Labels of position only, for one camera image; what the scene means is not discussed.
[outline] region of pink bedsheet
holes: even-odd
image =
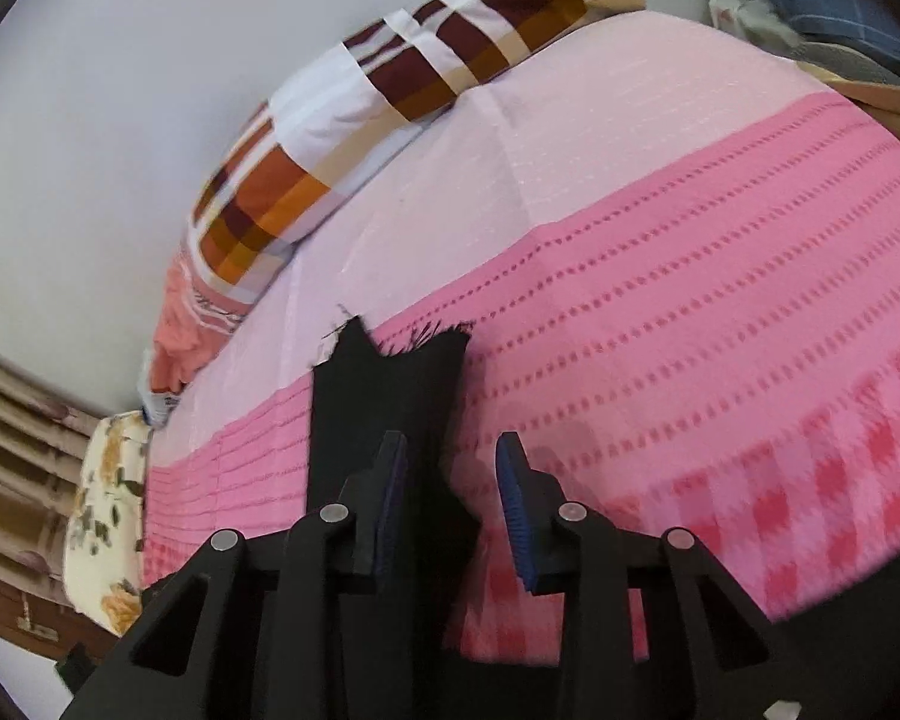
[[[496,142],[518,186],[519,235],[504,224],[516,215],[481,209],[498,227],[460,240],[469,253],[451,265],[410,256],[428,257],[426,247],[404,247],[400,271],[392,252],[361,259],[367,237],[386,240],[367,232],[381,223],[374,194],[399,187],[382,229],[405,221],[402,197],[425,189],[415,154],[459,172],[454,149],[479,151],[451,142],[464,107],[274,285],[154,442],[146,580],[218,527],[254,536],[302,514],[310,378],[300,361],[320,354],[316,328],[333,319],[333,300],[367,316],[383,346],[403,346],[429,320],[476,322],[446,452],[451,485],[484,522],[455,626],[468,656],[553,661],[559,649],[559,604],[519,590],[506,546],[492,470],[504,430],[519,430],[533,466],[619,525],[694,530],[773,616],[898,551],[900,144],[795,69],[705,28],[655,14],[598,27],[487,90],[497,127],[509,127]],[[552,119],[528,119],[560,69],[573,69],[580,88],[558,90]],[[486,116],[487,100],[477,103]],[[573,146],[555,145],[567,130],[578,133]],[[602,152],[601,132],[629,133],[634,159]],[[556,178],[548,148],[563,149]],[[619,170],[603,172],[601,153]],[[493,158],[469,154],[476,178],[457,181],[448,167],[431,177],[450,184],[440,201],[467,180],[487,202],[508,196],[509,181],[480,175]],[[462,200],[458,215],[473,203]],[[338,280],[301,305],[306,277],[333,268]],[[408,284],[422,290],[416,299]],[[311,306],[319,322],[306,329]],[[263,394],[259,405],[221,405],[228,383],[248,379],[258,383],[230,391],[238,401]],[[208,427],[207,415],[228,408],[242,410]]]

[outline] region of pink blanket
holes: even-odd
[[[506,545],[504,430],[618,525],[695,531],[772,616],[900,549],[900,143],[727,36],[581,30],[322,228],[154,441],[148,581],[216,528],[303,513],[306,371],[338,303],[384,347],[476,322],[446,452],[484,522],[468,656],[559,651],[559,603],[520,591]]]

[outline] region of checkered pillow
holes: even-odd
[[[338,43],[253,116],[188,218],[141,394],[178,394],[293,258],[299,241],[465,90],[645,0],[432,0]]]

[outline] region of black cloth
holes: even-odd
[[[404,685],[404,692],[393,692],[386,679],[394,666],[407,667],[409,649],[381,656],[379,648],[373,648],[371,657],[359,647],[348,648],[356,650],[346,664],[348,683],[356,680],[349,696],[354,720],[554,717],[555,668],[477,664],[451,652],[437,659],[440,633],[478,528],[450,493],[437,464],[466,341],[466,333],[453,330],[406,353],[386,356],[353,320],[341,330],[330,360],[314,370],[308,509],[335,500],[346,477],[370,465],[386,430],[400,430],[408,437],[412,466],[422,476],[420,511],[408,525],[415,529],[412,549],[407,550],[412,565],[404,566],[415,584],[384,599],[352,598],[354,603],[343,609],[344,635],[350,641],[418,638],[415,686],[413,691]],[[415,627],[393,637],[386,626],[403,624],[408,605],[422,610],[413,618]],[[383,619],[389,622],[374,622]],[[845,720],[900,717],[900,556],[780,627],[842,706]],[[426,658],[418,660],[421,652]]]
[[[437,701],[442,634],[480,530],[439,470],[468,341],[461,329],[425,332],[413,348],[386,355],[353,319],[314,369],[308,511],[335,501],[350,474],[370,467],[386,431],[407,439],[413,506],[401,517],[396,576],[376,595],[341,596],[350,720],[429,717]]]

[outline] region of bed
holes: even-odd
[[[303,514],[310,371],[357,315],[384,350],[472,323],[444,452],[482,520],[448,642],[467,662],[559,649],[495,496],[493,444],[519,430],[618,525],[696,532],[847,716],[882,703],[900,583],[863,580],[900,555],[900,143],[873,119],[647,12],[464,93],[300,245],[155,435],[145,584],[218,528]]]

